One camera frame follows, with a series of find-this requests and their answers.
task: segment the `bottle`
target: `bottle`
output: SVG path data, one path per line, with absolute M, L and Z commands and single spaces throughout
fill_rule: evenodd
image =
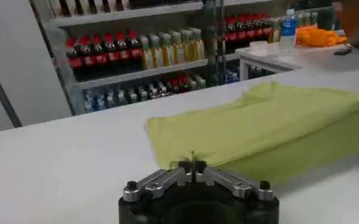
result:
M 226 18 L 226 53 L 235 52 L 236 49 L 236 19 L 234 16 Z
M 246 39 L 247 39 L 247 43 L 248 45 L 250 44 L 251 41 L 254 41 L 254 20 L 252 18 L 252 15 L 248 15 L 247 16 L 247 20 L 245 23 L 245 29 L 246 29 Z
M 137 39 L 134 31 L 128 31 L 127 44 L 130 49 L 131 63 L 135 69 L 142 69 L 143 59 L 141 55 L 141 42 Z
M 149 45 L 148 45 L 148 39 L 144 36 L 140 37 L 140 41 L 143 47 L 143 69 L 147 70 L 147 69 L 152 69 L 154 68 L 154 59 L 152 56 L 152 52 L 149 49 Z
M 190 44 L 187 39 L 187 32 L 186 30 L 180 30 L 180 36 L 182 38 L 182 44 L 183 44 L 183 51 L 185 54 L 185 61 L 190 61 Z
M 163 50 L 163 63 L 165 66 L 175 64 L 174 61 L 174 48 L 171 45 L 171 36 L 167 33 L 159 33 L 160 40 L 162 41 Z
M 107 108 L 113 108 L 113 107 L 117 106 L 117 104 L 115 102 L 114 91 L 113 90 L 109 90 L 107 92 L 106 101 L 107 101 Z
M 160 47 L 159 37 L 152 33 L 149 35 L 149 39 L 151 41 L 151 46 L 152 46 L 151 50 L 152 50 L 152 56 L 154 59 L 154 68 L 163 67 L 164 66 L 163 51 Z
M 121 60 L 121 65 L 123 67 L 128 67 L 129 65 L 131 65 L 131 61 L 128 45 L 126 44 L 124 39 L 124 34 L 122 32 L 117 32 L 116 38 L 116 47 L 119 51 L 119 59 Z
M 263 31 L 262 31 L 263 38 L 262 38 L 262 40 L 269 41 L 269 37 L 271 34 L 271 30 L 272 30 L 272 22 L 270 20 L 269 15 L 263 14 L 262 17 L 263 17 Z
M 138 102 L 137 94 L 135 93 L 134 89 L 129 89 L 128 90 L 128 95 L 129 95 L 129 98 L 130 98 L 130 103 L 137 103 Z
M 83 63 L 85 67 L 85 77 L 91 78 L 95 71 L 95 57 L 93 56 L 93 51 L 91 50 L 90 37 L 84 36 L 80 39 L 80 48 L 79 52 L 83 56 Z
M 259 14 L 254 15 L 254 40 L 261 41 L 263 36 L 263 21 L 262 17 Z
M 145 89 L 142 86 L 138 87 L 138 95 L 140 96 L 141 102 L 148 100 L 148 93 L 147 91 L 145 91 Z
M 107 71 L 107 54 L 105 52 L 104 47 L 102 46 L 102 41 L 99 35 L 94 35 L 92 50 L 95 55 L 96 62 L 96 72 L 102 73 Z
M 246 17 L 244 15 L 239 15 L 236 19 L 236 38 L 237 38 L 237 48 L 247 47 L 246 43 Z
M 108 67 L 112 72 L 116 71 L 119 68 L 119 52 L 117 51 L 117 47 L 111 33 L 105 34 L 104 47 L 107 53 Z
M 175 64 L 182 64 L 185 62 L 185 48 L 183 47 L 180 33 L 171 31 L 171 36 L 174 40 L 174 61 Z
M 117 98 L 118 98 L 118 106 L 124 106 L 128 104 L 128 101 L 125 99 L 124 90 L 122 89 L 118 90 Z
M 68 58 L 68 63 L 72 70 L 74 71 L 74 76 L 76 80 L 80 80 L 83 76 L 83 63 L 82 58 L 80 57 L 76 47 L 76 37 L 70 38 L 66 42 L 66 56 Z
M 282 34 L 280 40 L 281 53 L 289 53 L 296 44 L 296 24 L 297 19 L 294 9 L 288 9 L 286 16 L 282 20 Z

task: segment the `water bottle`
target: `water bottle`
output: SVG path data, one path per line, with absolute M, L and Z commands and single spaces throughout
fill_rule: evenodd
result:
M 282 20 L 282 34 L 279 44 L 281 53 L 289 53 L 296 45 L 296 26 L 297 19 L 294 15 L 294 9 L 288 9 Z

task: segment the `store shelf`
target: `store shelf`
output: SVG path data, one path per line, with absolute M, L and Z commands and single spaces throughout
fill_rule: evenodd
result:
M 230 5 L 245 5 L 245 4 L 253 4 L 258 2 L 271 2 L 273 0 L 225 0 L 225 6 Z
M 79 82 L 79 83 L 75 83 L 73 86 L 80 88 L 80 89 L 88 89 L 88 88 L 116 84 L 116 83 L 120 83 L 120 82 L 126 82 L 126 81 L 145 78 L 145 77 L 151 77 L 151 76 L 169 73 L 169 72 L 176 72 L 176 71 L 181 71 L 181 70 L 186 70 L 186 69 L 191 69 L 191 68 L 202 67 L 207 64 L 208 64 L 208 60 L 203 59 L 203 60 L 192 61 L 189 63 L 183 63 L 183 64 L 179 64 L 179 65 L 155 68 L 155 69 L 150 69 L 150 70 L 145 70 L 145 71 L 140 71 L 140 72 L 128 73 L 128 74 L 124 74 L 124 75 L 116 75 L 113 77 L 96 79 L 96 80 L 91 80 L 91 81 L 86 81 L 86 82 Z
M 66 18 L 55 18 L 50 20 L 50 24 L 57 27 L 68 27 L 81 24 L 99 23 L 104 21 L 113 21 L 120 19 L 137 18 L 152 15 L 170 14 L 178 12 L 191 12 L 200 10 L 202 2 L 190 2 L 177 5 L 164 5 L 160 7 L 151 7 L 146 9 L 125 10 L 112 13 L 100 13 L 95 15 L 72 16 Z

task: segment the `screw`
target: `screw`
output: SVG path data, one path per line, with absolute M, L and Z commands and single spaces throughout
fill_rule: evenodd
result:
M 262 180 L 260 182 L 260 189 L 262 189 L 262 190 L 270 190 L 270 182 L 268 182 L 266 180 Z
M 128 181 L 128 183 L 126 184 L 126 187 L 128 188 L 128 190 L 134 191 L 137 188 L 137 182 L 136 181 Z

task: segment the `white countertop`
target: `white countertop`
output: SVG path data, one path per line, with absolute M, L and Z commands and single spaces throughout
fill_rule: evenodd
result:
M 254 83 L 359 90 L 359 69 L 305 67 L 192 93 L 0 132 L 0 223 L 118 223 L 128 180 L 158 169 L 146 119 L 230 102 Z M 359 223 L 359 155 L 277 188 L 280 223 Z

